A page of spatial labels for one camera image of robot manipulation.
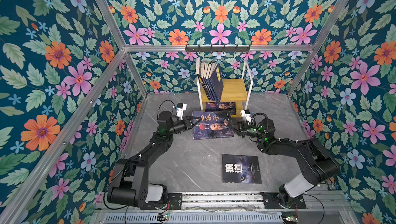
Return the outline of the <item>purple book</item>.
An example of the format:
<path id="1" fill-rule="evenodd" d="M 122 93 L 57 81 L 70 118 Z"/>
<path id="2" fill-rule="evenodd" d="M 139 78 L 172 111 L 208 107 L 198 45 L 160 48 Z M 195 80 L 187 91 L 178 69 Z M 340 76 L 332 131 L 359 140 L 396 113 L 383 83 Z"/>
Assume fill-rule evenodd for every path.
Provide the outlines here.
<path id="1" fill-rule="evenodd" d="M 201 121 L 193 128 L 193 139 L 217 139 L 234 137 L 232 117 L 227 111 L 194 111 Z"/>

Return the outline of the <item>dark illustrated cover book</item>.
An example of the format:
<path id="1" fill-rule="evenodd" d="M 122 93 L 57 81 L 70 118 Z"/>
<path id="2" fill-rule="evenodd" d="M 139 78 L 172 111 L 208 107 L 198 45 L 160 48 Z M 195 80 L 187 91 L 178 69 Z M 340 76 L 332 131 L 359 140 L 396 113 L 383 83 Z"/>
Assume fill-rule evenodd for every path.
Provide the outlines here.
<path id="1" fill-rule="evenodd" d="M 206 111 L 224 111 L 236 113 L 236 102 L 210 102 L 206 103 Z"/>

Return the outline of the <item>black wolf cover book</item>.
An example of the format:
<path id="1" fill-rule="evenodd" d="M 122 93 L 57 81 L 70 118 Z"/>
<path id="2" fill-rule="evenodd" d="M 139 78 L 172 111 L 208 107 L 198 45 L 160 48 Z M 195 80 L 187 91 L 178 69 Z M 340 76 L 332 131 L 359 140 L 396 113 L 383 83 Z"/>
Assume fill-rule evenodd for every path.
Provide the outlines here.
<path id="1" fill-rule="evenodd" d="M 222 182 L 262 184 L 258 157 L 223 154 Z"/>

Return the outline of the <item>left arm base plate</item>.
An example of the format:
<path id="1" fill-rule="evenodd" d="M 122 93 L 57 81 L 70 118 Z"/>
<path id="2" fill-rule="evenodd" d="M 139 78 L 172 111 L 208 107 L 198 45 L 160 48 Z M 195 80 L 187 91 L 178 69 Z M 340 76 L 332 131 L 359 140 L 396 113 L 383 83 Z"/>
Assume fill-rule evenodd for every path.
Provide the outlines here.
<path id="1" fill-rule="evenodd" d="M 160 200 L 155 201 L 152 205 L 158 210 L 180 210 L 182 201 L 182 193 L 164 193 Z"/>

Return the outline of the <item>navy book yellow label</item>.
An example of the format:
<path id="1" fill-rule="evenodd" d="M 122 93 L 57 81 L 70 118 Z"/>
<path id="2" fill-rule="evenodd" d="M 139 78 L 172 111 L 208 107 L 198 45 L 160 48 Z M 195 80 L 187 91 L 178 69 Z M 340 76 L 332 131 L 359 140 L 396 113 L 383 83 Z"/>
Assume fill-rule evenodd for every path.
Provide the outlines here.
<path id="1" fill-rule="evenodd" d="M 208 94 L 208 90 L 205 84 L 205 79 L 204 79 L 204 75 L 203 75 L 203 63 L 202 61 L 200 61 L 200 65 L 199 65 L 199 81 L 201 83 L 201 85 L 203 86 L 203 89 L 205 91 L 205 95 L 207 97 L 207 99 L 209 100 L 210 95 Z"/>

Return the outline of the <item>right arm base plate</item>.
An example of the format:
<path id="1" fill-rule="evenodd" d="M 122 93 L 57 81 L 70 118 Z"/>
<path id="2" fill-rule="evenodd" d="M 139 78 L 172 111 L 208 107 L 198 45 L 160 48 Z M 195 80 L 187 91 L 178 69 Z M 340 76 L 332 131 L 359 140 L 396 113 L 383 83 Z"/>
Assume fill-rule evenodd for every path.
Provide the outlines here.
<path id="1" fill-rule="evenodd" d="M 290 198 L 286 193 L 276 192 L 260 192 L 263 197 L 265 209 L 306 209 L 303 196 L 298 196 L 296 198 Z"/>

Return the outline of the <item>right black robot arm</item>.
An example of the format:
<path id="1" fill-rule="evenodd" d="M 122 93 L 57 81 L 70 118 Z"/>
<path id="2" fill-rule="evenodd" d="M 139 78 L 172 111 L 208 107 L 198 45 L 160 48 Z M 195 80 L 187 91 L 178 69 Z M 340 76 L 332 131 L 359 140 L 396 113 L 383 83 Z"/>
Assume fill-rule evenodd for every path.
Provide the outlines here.
<path id="1" fill-rule="evenodd" d="M 232 126 L 234 133 L 242 138 L 255 139 L 261 153 L 282 155 L 297 160 L 300 172 L 292 180 L 283 184 L 277 194 L 277 204 L 289 208 L 298 203 L 302 196 L 340 173 L 340 166 L 325 146 L 315 138 L 291 140 L 276 138 L 273 120 L 265 117 L 259 124 L 248 121 L 237 122 Z"/>

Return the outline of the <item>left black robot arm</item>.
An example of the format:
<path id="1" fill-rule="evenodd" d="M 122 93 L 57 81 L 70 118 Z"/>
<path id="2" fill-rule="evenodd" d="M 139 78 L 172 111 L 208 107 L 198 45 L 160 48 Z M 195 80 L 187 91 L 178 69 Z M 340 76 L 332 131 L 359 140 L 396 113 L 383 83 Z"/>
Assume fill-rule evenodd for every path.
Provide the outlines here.
<path id="1" fill-rule="evenodd" d="M 169 111 L 159 113 L 158 127 L 149 144 L 136 155 L 117 161 L 107 189 L 108 203 L 140 209 L 148 204 L 156 207 L 168 206 L 167 187 L 161 184 L 150 184 L 149 169 L 170 149 L 174 134 L 191 130 L 202 120 L 200 117 L 185 116 L 174 121 L 173 117 L 174 115 Z"/>

